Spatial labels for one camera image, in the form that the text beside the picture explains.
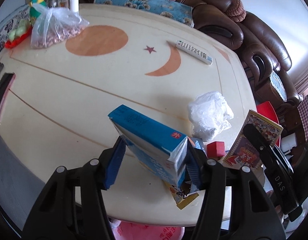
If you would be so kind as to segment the small red cube box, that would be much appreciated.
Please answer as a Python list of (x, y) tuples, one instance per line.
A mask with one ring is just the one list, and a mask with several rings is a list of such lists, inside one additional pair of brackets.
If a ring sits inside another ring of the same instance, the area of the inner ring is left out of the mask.
[(222, 158), (225, 156), (225, 143), (222, 141), (214, 141), (207, 144), (208, 158)]

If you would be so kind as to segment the blue milk carton box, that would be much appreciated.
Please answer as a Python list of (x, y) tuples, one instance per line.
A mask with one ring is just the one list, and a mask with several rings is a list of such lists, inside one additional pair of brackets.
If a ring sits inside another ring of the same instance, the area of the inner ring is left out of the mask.
[(108, 117), (141, 165), (161, 180), (181, 186), (188, 144), (185, 134), (125, 105)]

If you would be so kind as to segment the white plastic bag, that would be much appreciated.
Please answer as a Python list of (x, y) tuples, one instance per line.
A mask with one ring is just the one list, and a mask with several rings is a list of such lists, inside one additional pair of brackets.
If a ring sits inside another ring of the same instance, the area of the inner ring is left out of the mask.
[(211, 141), (232, 127), (229, 121), (234, 113), (220, 92), (211, 91), (188, 104), (188, 118), (193, 127), (192, 136)]

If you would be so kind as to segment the pink trash bin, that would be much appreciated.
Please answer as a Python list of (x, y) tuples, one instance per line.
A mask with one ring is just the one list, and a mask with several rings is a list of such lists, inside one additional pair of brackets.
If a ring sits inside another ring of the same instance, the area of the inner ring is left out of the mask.
[(112, 219), (110, 226), (115, 239), (182, 239), (185, 233), (185, 227), (142, 225), (117, 219)]

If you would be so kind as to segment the red plastic stool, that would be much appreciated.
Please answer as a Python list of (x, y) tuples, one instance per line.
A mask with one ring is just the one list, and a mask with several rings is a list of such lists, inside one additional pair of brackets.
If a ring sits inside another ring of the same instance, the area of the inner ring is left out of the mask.
[(273, 146), (275, 141), (275, 145), (279, 147), (283, 127), (279, 124), (272, 104), (266, 101), (257, 105), (257, 114), (253, 119), (253, 124), (268, 143)]

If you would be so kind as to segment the cream dining table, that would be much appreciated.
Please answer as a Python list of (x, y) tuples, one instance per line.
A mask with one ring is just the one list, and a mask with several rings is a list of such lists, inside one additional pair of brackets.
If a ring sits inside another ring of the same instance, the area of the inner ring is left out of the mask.
[(152, 225), (193, 226), (204, 194), (179, 209), (164, 180), (179, 179), (192, 127), (188, 104), (219, 92), (234, 113), (216, 140), (234, 143), (252, 91), (233, 51), (201, 32), (148, 12), (84, 4), (90, 24), (71, 40), (34, 49), (25, 40), (0, 53), (15, 75), (0, 115), (0, 178), (19, 187), (23, 226), (54, 170), (83, 166), (112, 147), (127, 125), (148, 155), (127, 150), (116, 181), (104, 191), (114, 218)]

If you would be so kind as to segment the white remote control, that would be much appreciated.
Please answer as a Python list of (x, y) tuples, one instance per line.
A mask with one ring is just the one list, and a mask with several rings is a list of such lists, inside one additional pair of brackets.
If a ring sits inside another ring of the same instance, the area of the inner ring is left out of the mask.
[(207, 53), (205, 53), (202, 50), (199, 50), (195, 48), (193, 45), (183, 42), (181, 40), (178, 40), (176, 42), (176, 48), (187, 53), (188, 55), (193, 56), (194, 58), (202, 61), (203, 63), (207, 65), (212, 65), (213, 64), (213, 58), (209, 56)]

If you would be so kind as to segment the black phone pink case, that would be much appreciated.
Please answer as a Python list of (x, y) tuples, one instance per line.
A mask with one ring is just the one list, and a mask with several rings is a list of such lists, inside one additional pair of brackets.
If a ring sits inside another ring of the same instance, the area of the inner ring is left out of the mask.
[(5, 73), (0, 80), (0, 114), (3, 104), (5, 102), (6, 95), (15, 80), (15, 73)]

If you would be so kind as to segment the brown leather sofa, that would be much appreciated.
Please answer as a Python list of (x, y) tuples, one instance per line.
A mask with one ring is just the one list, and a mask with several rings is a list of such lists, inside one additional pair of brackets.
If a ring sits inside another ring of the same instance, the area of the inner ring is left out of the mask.
[[(93, 3), (94, 0), (79, 0)], [(229, 15), (234, 0), (176, 0), (193, 8), (194, 28), (219, 41), (231, 50), (243, 43), (243, 31)]]

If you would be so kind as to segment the clear bag of peanuts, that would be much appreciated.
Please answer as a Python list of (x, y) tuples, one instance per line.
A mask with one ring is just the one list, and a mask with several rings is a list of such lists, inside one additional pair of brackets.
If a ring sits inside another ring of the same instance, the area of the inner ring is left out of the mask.
[(34, 49), (48, 48), (74, 38), (90, 24), (68, 8), (48, 8), (41, 4), (34, 4), (33, 8), (40, 13), (31, 33), (31, 47)]

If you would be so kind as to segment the red fruit tray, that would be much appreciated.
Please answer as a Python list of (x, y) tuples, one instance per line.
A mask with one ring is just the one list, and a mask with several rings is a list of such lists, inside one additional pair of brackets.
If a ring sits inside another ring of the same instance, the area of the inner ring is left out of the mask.
[(5, 48), (11, 49), (19, 45), (23, 40), (29, 37), (32, 33), (32, 24), (29, 20), (23, 19), (20, 21), (19, 26), (13, 29), (9, 35), (8, 40), (5, 42)]

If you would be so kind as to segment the blue floral sofa blanket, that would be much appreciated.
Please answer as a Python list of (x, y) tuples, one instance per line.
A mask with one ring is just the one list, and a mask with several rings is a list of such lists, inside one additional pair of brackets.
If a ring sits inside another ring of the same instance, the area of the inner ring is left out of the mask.
[(194, 27), (193, 8), (170, 0), (94, 0), (95, 4), (115, 5), (151, 12)]

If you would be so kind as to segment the white cup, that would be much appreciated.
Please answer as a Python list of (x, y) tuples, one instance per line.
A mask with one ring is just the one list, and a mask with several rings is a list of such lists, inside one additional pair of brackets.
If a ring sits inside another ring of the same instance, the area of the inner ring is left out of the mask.
[(70, 10), (79, 12), (79, 0), (70, 0)]

